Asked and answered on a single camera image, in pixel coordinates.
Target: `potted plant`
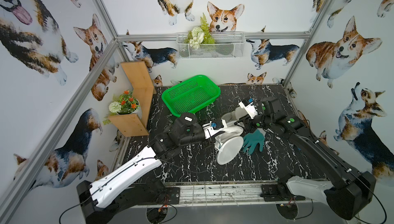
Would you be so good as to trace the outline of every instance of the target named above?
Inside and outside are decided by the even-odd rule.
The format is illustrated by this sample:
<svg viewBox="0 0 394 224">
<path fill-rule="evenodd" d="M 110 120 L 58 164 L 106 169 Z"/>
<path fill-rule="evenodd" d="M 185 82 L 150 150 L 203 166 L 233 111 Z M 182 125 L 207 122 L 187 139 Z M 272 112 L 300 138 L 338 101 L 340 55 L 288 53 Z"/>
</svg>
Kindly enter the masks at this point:
<svg viewBox="0 0 394 224">
<path fill-rule="evenodd" d="M 139 105 L 139 102 L 136 98 L 132 96 L 132 92 L 129 90 L 125 90 L 123 94 L 119 97 L 113 96 L 113 102 L 108 106 L 110 110 L 110 115 L 122 115 L 122 114 L 137 114 L 140 119 L 142 119 L 142 110 Z M 103 121 L 104 125 L 111 123 L 108 119 Z"/>
</svg>

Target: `metal grate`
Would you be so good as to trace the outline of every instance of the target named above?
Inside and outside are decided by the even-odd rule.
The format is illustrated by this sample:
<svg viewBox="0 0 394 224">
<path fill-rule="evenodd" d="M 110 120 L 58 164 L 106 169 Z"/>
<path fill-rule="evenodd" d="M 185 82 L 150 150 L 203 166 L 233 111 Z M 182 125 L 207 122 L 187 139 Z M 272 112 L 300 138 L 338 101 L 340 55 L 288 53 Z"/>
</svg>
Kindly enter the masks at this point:
<svg viewBox="0 0 394 224">
<path fill-rule="evenodd" d="M 176 35 L 179 57 L 181 59 L 241 58 L 244 55 L 245 35 L 243 32 L 212 33 L 215 44 L 200 44 L 194 49 L 186 44 L 188 33 Z"/>
</svg>

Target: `white wall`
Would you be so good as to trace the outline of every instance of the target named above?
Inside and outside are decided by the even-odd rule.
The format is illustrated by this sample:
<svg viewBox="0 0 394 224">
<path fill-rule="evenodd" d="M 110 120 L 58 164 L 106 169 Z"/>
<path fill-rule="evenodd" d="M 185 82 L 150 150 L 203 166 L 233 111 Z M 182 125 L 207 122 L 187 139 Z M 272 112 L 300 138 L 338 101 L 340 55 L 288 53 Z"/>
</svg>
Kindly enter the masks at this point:
<svg viewBox="0 0 394 224">
<path fill-rule="evenodd" d="M 364 38 L 381 38 L 383 43 L 380 48 L 363 55 L 343 76 L 333 81 L 332 89 L 327 86 L 327 79 L 316 80 L 317 69 L 310 67 L 305 57 L 292 79 L 292 86 L 298 94 L 294 102 L 297 108 L 310 120 L 313 132 L 319 135 L 323 130 L 326 130 L 328 145 L 337 150 L 341 158 L 362 172 L 371 171 L 372 165 L 346 141 L 336 141 L 333 137 L 337 135 L 335 129 L 339 128 L 340 114 L 352 101 L 351 89 L 355 87 L 357 82 L 360 82 L 363 88 L 374 92 L 386 91 L 377 98 L 376 102 L 381 105 L 387 116 L 375 116 L 372 119 L 372 128 L 390 150 L 391 155 L 394 152 L 391 134 L 391 118 L 394 115 L 392 106 L 394 89 L 391 81 L 392 67 L 394 67 L 391 53 L 394 40 L 394 26 L 392 24 L 394 12 L 386 12 L 384 18 L 379 18 L 377 10 L 381 2 L 382 0 L 352 0 L 336 17 L 333 28 L 330 29 L 326 23 L 323 23 L 312 43 L 337 42 L 342 39 L 347 22 L 352 16 L 355 16 L 358 33 Z M 372 148 L 378 149 L 373 146 L 373 143 L 374 141 L 371 141 Z M 394 179 L 392 177 L 388 177 L 388 182 L 385 184 L 379 181 L 375 190 L 376 195 L 388 211 L 387 223 L 394 222 L 390 212 L 394 197 L 394 188 L 392 187 Z M 372 203 L 360 212 L 360 216 L 362 220 L 371 223 L 380 223 L 384 217 L 376 199 L 373 199 Z"/>
</svg>

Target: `dog tongue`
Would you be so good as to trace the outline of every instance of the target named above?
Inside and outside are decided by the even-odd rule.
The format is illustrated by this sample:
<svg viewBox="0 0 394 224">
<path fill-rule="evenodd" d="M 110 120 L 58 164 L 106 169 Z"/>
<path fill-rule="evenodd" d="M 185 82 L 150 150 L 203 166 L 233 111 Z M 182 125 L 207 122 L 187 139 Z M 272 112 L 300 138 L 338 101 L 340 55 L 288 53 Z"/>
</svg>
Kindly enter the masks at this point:
<svg viewBox="0 0 394 224">
<path fill-rule="evenodd" d="M 12 13 L 18 18 L 23 24 L 31 24 L 33 19 L 29 12 L 26 11 L 21 5 L 17 6 L 12 10 Z"/>
</svg>

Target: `silver metal bar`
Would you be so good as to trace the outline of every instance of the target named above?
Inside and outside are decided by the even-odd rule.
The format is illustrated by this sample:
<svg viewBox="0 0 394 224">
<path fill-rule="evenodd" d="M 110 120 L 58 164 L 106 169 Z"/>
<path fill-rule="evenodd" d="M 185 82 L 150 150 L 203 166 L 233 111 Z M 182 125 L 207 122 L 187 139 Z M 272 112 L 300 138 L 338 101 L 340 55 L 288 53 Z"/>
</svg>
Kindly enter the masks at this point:
<svg viewBox="0 0 394 224">
<path fill-rule="evenodd" d="M 106 25 L 106 27 L 110 31 L 111 37 L 116 38 L 118 36 L 118 33 L 116 32 L 115 25 L 111 20 L 110 14 L 108 13 L 108 10 L 106 9 L 103 0 L 92 0 L 92 1 L 98 10 L 98 13 L 104 19 L 104 24 Z"/>
<path fill-rule="evenodd" d="M 8 187 L 6 193 L 1 199 L 0 224 L 6 224 L 11 220 L 12 215 L 19 207 L 23 198 L 26 196 L 30 187 L 32 186 L 34 180 L 40 173 L 42 166 L 47 161 L 49 154 L 56 147 L 79 107 L 93 87 L 93 84 L 100 76 L 101 71 L 112 57 L 116 47 L 116 40 L 111 40 L 105 48 L 100 60 L 87 74 L 82 84 L 76 90 L 40 144 L 32 153 L 32 156 L 30 157 L 30 163 L 26 165 L 25 169 L 20 173 L 20 176 L 17 177 L 15 181 Z"/>
<path fill-rule="evenodd" d="M 313 22 L 313 25 L 312 25 L 312 28 L 311 28 L 312 31 L 311 31 L 310 37 L 304 42 L 303 46 L 300 48 L 296 59 L 294 59 L 293 65 L 291 66 L 289 72 L 287 73 L 286 78 L 284 79 L 283 86 L 288 86 L 288 84 L 290 83 L 290 81 L 293 78 L 293 75 L 294 75 L 299 63 L 301 62 L 303 56 L 307 52 L 310 44 L 313 41 L 313 38 L 316 36 L 318 28 L 321 26 L 321 24 L 323 23 L 324 19 L 328 15 L 328 13 L 330 11 L 330 8 L 331 8 L 331 5 L 332 5 L 332 3 L 334 1 L 335 0 L 324 0 L 322 8 L 320 9 L 320 12 L 319 12 L 319 14 L 316 17 L 316 20 Z"/>
<path fill-rule="evenodd" d="M 232 32 L 221 32 L 220 35 L 233 35 Z M 246 39 L 308 39 L 308 32 L 245 32 Z M 137 41 L 176 41 L 174 34 L 141 34 L 118 35 L 119 42 Z"/>
</svg>

